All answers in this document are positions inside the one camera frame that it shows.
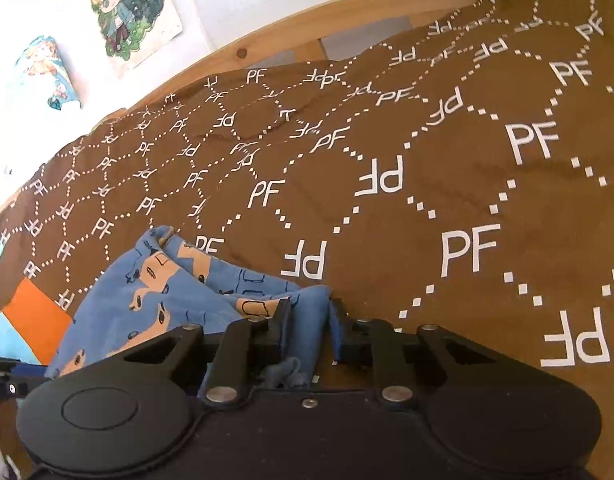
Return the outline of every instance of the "white wall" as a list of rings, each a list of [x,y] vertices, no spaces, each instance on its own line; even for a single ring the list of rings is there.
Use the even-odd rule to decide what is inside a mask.
[[[209,51],[199,20],[210,43],[219,48],[257,28],[326,1],[174,0],[183,33],[118,79],[106,58],[89,0],[0,0],[0,201],[39,164],[87,133],[103,116],[130,107],[205,56]],[[333,59],[352,56],[404,27],[404,20],[389,20],[338,39],[330,38],[325,46]],[[28,42],[39,34],[56,38],[82,101],[82,110],[68,114],[52,110],[44,103],[38,108],[12,109],[8,103],[4,88],[11,67]],[[1,175],[5,164],[14,168],[9,184]]]

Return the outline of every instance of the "metal screw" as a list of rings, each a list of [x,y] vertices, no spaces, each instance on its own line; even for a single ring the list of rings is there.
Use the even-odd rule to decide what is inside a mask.
[[[223,404],[235,400],[238,397],[238,392],[231,386],[216,386],[215,388],[207,390],[205,397],[211,402]]]
[[[389,402],[405,402],[413,396],[414,393],[406,386],[387,386],[382,391],[382,398]]]
[[[302,401],[303,408],[315,408],[318,405],[318,401],[316,399],[304,399]]]

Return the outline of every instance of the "orange fabric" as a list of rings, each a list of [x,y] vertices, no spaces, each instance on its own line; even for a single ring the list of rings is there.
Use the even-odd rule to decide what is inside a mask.
[[[38,360],[48,365],[71,323],[69,314],[27,278],[22,279],[2,312]]]

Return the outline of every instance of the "anime poster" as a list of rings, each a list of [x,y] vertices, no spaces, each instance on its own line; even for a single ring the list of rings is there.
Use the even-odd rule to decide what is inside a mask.
[[[172,0],[91,0],[91,6],[119,76],[182,31]]]
[[[14,65],[14,83],[26,97],[61,110],[66,103],[80,108],[76,91],[58,53],[56,40],[38,36],[29,43]]]

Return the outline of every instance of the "wooden headboard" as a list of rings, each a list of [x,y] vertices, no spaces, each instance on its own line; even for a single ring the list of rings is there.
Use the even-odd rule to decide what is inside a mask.
[[[331,0],[271,23],[212,52],[142,98],[131,110],[164,99],[211,74],[246,68],[285,50],[296,62],[327,59],[321,38],[386,18],[409,16],[414,27],[426,25],[475,0]],[[122,116],[118,110],[107,118]]]

